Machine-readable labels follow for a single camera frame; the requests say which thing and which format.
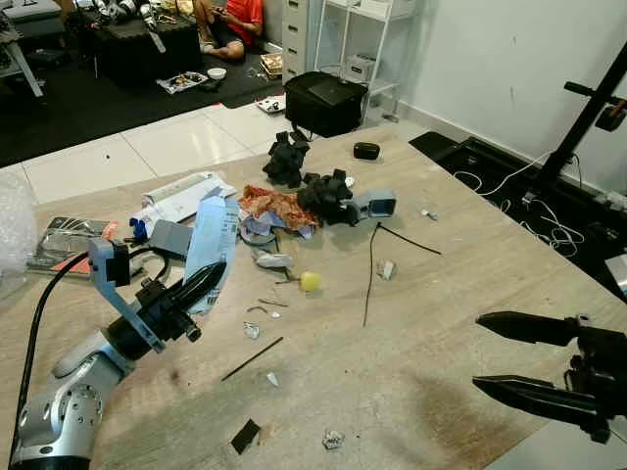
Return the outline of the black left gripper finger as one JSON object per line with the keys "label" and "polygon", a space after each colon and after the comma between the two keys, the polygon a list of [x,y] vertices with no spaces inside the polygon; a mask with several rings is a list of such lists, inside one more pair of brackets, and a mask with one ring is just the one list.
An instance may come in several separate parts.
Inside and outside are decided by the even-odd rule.
{"label": "black left gripper finger", "polygon": [[222,281],[220,281],[218,287],[201,300],[182,300],[182,309],[184,312],[188,314],[198,314],[210,308],[215,301],[220,285],[222,285]]}
{"label": "black left gripper finger", "polygon": [[175,291],[176,300],[201,300],[218,287],[227,269],[227,262],[215,262],[198,269],[191,277],[185,277]]}

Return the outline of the blue and white plastic pouch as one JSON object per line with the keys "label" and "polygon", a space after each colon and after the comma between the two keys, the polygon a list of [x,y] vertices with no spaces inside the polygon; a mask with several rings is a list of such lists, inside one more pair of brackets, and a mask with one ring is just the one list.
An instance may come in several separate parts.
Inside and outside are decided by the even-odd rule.
{"label": "blue and white plastic pouch", "polygon": [[215,262],[227,262],[222,285],[217,291],[214,303],[197,316],[205,316],[214,308],[225,279],[231,273],[231,264],[236,257],[234,251],[236,251],[238,224],[239,206],[232,198],[224,200],[221,196],[207,197],[197,208],[191,251],[185,260],[184,276],[194,274],[198,269]]}

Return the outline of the small grey box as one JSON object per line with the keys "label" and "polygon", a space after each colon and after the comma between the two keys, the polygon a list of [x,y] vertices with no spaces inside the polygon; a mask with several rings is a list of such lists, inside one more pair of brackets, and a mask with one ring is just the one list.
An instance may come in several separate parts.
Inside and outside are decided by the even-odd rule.
{"label": "small grey box", "polygon": [[149,248],[157,248],[175,259],[186,260],[191,251],[194,228],[192,225],[158,219],[148,225]]}

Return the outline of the crumpled grey wrapper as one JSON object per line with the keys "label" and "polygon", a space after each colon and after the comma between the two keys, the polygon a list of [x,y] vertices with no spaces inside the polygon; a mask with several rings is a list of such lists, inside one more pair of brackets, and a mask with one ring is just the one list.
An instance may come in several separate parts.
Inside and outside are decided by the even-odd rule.
{"label": "crumpled grey wrapper", "polygon": [[291,255],[273,254],[260,247],[251,247],[250,252],[257,267],[283,270],[295,267],[295,259]]}

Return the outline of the white rolled plastic package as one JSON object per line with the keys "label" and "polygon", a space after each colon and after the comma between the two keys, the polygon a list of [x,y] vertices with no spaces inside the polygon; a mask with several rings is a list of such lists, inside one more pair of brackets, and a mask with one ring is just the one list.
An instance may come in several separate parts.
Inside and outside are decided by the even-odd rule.
{"label": "white rolled plastic package", "polygon": [[211,196],[228,200],[236,194],[233,185],[224,182],[219,171],[193,171],[175,182],[144,193],[142,208],[128,219],[131,227],[152,228],[158,220],[183,222],[197,213],[200,202]]}

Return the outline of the orange patterned crumpled wrapper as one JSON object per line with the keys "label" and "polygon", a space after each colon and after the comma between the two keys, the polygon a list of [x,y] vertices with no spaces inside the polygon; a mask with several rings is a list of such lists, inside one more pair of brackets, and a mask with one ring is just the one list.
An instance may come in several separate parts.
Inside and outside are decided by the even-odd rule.
{"label": "orange patterned crumpled wrapper", "polygon": [[299,205],[296,193],[246,185],[245,192],[239,197],[239,208],[245,222],[252,222],[263,229],[282,228],[309,238],[319,226],[318,216]]}

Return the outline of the clear bubble wrap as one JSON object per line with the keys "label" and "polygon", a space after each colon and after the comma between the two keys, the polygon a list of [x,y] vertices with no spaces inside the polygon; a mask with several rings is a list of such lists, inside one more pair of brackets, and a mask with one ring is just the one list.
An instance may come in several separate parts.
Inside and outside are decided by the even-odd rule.
{"label": "clear bubble wrap", "polygon": [[0,170],[0,299],[25,279],[37,243],[35,198],[25,180]]}

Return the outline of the grey-blue device with dark window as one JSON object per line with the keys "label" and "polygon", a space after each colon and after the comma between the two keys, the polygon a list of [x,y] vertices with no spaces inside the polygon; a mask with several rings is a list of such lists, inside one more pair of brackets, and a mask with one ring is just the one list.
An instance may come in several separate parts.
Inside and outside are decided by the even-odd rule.
{"label": "grey-blue device with dark window", "polygon": [[396,211],[396,193],[366,191],[350,200],[348,207],[353,210],[358,222],[371,218],[390,218]]}

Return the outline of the tray with snack packets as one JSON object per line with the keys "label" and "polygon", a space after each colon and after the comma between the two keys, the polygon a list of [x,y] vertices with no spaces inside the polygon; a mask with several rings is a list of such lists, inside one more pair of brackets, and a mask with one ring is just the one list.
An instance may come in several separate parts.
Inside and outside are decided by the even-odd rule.
{"label": "tray with snack packets", "polygon": [[163,90],[166,90],[167,94],[178,94],[180,91],[197,88],[197,86],[206,84],[211,78],[205,74],[201,74],[197,71],[186,71],[176,74],[167,79],[157,79],[157,85]]}

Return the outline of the black floor rug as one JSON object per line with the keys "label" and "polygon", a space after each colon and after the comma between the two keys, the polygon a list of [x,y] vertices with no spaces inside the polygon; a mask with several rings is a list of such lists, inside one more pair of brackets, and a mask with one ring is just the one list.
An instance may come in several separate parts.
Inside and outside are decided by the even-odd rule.
{"label": "black floor rug", "polygon": [[75,46],[69,54],[71,57],[56,67],[32,69],[36,79],[43,80],[43,98],[31,94],[21,75],[0,79],[0,166],[211,104],[247,106],[283,90],[281,80],[263,77],[257,55],[247,55],[242,63],[229,63],[203,54],[205,66],[200,71],[227,71],[222,85],[170,95],[156,81],[122,88],[103,75],[98,59],[81,58]]}

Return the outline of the black printer box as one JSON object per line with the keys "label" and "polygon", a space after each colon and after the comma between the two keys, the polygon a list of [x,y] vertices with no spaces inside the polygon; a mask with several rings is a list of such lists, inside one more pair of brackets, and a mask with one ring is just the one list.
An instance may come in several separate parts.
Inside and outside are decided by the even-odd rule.
{"label": "black printer box", "polygon": [[288,121],[318,137],[337,137],[362,125],[366,86],[323,71],[309,71],[283,84]]}

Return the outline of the small brown patterned box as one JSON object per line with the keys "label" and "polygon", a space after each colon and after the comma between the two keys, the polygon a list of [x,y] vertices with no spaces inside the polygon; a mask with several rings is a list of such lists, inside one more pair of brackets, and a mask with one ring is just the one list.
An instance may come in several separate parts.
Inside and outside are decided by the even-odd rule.
{"label": "small brown patterned box", "polygon": [[260,55],[260,64],[268,79],[281,79],[285,72],[285,57],[281,53]]}

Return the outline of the low black table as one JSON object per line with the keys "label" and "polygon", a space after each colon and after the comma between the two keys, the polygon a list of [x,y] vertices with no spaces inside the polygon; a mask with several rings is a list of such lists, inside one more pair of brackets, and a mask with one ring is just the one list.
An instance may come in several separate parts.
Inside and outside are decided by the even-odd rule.
{"label": "low black table", "polygon": [[103,75],[122,88],[131,88],[205,67],[200,30],[193,20],[178,18],[173,23],[157,23],[156,29],[165,46],[163,51],[157,48],[142,20],[95,27],[98,66]]}

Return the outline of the white drawer cabinet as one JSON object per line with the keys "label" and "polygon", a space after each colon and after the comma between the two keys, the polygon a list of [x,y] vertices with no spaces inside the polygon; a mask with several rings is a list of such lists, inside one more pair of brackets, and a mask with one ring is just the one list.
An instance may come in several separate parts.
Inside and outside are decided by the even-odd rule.
{"label": "white drawer cabinet", "polygon": [[285,80],[316,69],[316,53],[325,0],[279,0]]}

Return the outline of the seated person in red shirt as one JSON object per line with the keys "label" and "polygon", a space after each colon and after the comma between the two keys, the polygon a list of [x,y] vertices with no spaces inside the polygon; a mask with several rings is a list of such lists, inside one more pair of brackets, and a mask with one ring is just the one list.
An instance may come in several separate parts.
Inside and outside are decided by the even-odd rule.
{"label": "seated person in red shirt", "polygon": [[201,51],[229,63],[242,62],[264,32],[264,0],[192,0]]}

